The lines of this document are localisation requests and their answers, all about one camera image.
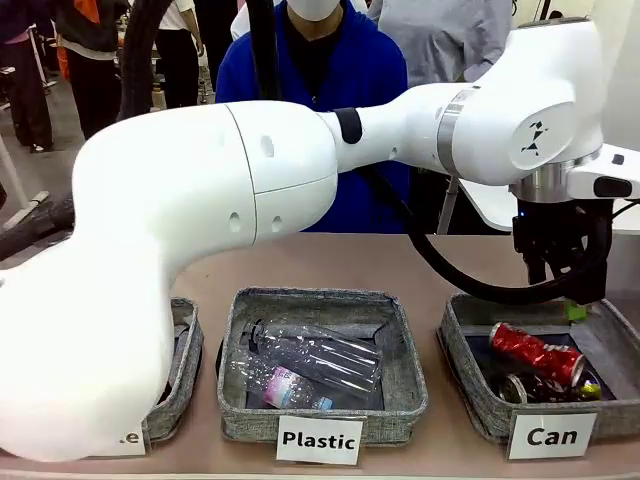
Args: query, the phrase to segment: face mask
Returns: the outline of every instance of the face mask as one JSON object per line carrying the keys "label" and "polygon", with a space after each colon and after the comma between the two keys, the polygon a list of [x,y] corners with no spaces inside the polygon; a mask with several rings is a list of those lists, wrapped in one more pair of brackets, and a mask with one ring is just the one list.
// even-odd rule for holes
{"label": "face mask", "polygon": [[301,18],[319,22],[331,15],[340,0],[287,0],[287,3]]}

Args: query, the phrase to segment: red can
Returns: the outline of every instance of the red can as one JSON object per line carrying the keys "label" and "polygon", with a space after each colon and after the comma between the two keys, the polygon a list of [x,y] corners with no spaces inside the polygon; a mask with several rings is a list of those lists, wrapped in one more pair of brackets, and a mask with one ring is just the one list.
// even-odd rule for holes
{"label": "red can", "polygon": [[491,347],[535,367],[541,375],[561,385],[575,387],[584,369],[584,355],[566,345],[549,345],[506,323],[497,323],[489,337]]}

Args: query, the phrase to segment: white pole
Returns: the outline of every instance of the white pole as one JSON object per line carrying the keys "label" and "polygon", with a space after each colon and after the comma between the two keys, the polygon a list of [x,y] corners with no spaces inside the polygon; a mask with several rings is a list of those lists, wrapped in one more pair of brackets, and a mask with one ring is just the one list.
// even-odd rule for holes
{"label": "white pole", "polygon": [[440,214],[440,221],[438,222],[438,235],[448,235],[449,225],[451,224],[451,217],[453,217],[453,209],[456,206],[456,200],[458,199],[458,190],[460,187],[460,180],[451,177],[449,188],[444,197],[444,204],[442,205],[442,213]]}
{"label": "white pole", "polygon": [[11,180],[11,184],[13,189],[20,201],[20,206],[22,208],[29,207],[29,199],[27,198],[27,194],[24,191],[22,186],[22,182],[20,181],[20,177],[18,176],[18,172],[16,170],[13,161],[11,160],[11,156],[9,155],[9,151],[7,147],[4,145],[4,141],[2,140],[2,135],[0,135],[0,159],[4,164],[4,168],[7,169],[7,173],[9,174],[9,179]]}
{"label": "white pole", "polygon": [[42,85],[47,84],[47,77],[44,76],[44,70],[42,69],[42,63],[40,62],[40,54],[38,53],[38,46],[36,45],[36,38],[33,35],[34,26],[29,27],[29,39],[31,40],[31,48],[33,48],[33,56],[36,57],[36,63],[38,64],[38,72],[40,72],[40,79]]}

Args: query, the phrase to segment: gray jacket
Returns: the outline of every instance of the gray jacket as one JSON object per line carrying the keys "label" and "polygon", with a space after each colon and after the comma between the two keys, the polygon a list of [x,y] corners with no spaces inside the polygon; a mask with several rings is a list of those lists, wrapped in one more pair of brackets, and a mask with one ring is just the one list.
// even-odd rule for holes
{"label": "gray jacket", "polygon": [[500,58],[511,0],[373,0],[369,17],[400,47],[409,86],[473,82]]}

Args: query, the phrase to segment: clear plastic bottle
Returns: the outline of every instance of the clear plastic bottle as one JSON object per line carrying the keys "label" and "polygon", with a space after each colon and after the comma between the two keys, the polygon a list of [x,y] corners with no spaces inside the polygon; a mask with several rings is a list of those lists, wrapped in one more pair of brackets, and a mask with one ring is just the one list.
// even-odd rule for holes
{"label": "clear plastic bottle", "polygon": [[247,325],[250,348],[310,379],[370,400],[382,373],[375,345],[315,325],[258,320]]}
{"label": "clear plastic bottle", "polygon": [[315,392],[313,383],[260,355],[232,360],[228,369],[245,378],[247,391],[280,409],[330,410],[333,402]]}

